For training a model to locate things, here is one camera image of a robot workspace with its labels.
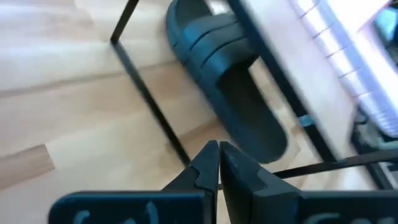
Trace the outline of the pale pink foam slide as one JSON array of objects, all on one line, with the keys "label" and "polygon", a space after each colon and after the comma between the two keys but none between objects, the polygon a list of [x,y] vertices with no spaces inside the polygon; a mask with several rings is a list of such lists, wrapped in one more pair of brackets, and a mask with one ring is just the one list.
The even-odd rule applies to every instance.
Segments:
[{"label": "pale pink foam slide", "polygon": [[398,138],[398,9],[394,0],[288,0],[342,85]]}]

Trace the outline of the large black foam slide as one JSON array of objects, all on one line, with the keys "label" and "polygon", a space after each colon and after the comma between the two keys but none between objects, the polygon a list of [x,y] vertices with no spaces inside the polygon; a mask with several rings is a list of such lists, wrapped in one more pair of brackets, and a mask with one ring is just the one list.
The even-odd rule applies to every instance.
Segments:
[{"label": "large black foam slide", "polygon": [[213,14],[204,0],[172,0],[165,23],[175,56],[234,142],[262,164],[281,159],[287,135],[249,72],[259,56],[236,16]]}]

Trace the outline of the blue tape piece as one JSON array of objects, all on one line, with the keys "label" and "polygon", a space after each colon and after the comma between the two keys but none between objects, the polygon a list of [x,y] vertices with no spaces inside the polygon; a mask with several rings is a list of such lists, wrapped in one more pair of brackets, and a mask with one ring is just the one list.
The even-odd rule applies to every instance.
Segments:
[{"label": "blue tape piece", "polygon": [[313,118],[309,114],[298,117],[298,121],[299,121],[301,127],[303,127],[303,128],[312,126],[315,124]]}]

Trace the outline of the black metal shelf wooden board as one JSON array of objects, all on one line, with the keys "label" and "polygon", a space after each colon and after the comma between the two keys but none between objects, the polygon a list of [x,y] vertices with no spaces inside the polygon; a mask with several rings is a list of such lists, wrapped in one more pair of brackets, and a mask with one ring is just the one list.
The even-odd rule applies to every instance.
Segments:
[{"label": "black metal shelf wooden board", "polygon": [[[291,108],[321,163],[343,159],[366,168],[379,189],[398,190],[398,138],[384,134],[340,82],[288,0],[216,0],[242,25],[258,59]],[[301,127],[309,114],[315,124]]]}]

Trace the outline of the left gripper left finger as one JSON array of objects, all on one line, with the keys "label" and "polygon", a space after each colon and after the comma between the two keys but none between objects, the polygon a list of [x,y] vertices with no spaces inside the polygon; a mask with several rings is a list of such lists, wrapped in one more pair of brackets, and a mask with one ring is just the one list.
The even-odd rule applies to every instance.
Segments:
[{"label": "left gripper left finger", "polygon": [[161,190],[80,191],[59,198],[48,224],[216,224],[220,148],[208,141]]}]

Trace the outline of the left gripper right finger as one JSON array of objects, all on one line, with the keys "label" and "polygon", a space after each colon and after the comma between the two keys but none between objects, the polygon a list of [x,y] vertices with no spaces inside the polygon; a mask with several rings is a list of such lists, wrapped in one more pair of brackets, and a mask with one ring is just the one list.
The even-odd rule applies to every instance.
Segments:
[{"label": "left gripper right finger", "polygon": [[228,142],[220,152],[231,224],[398,224],[398,190],[302,191]]}]

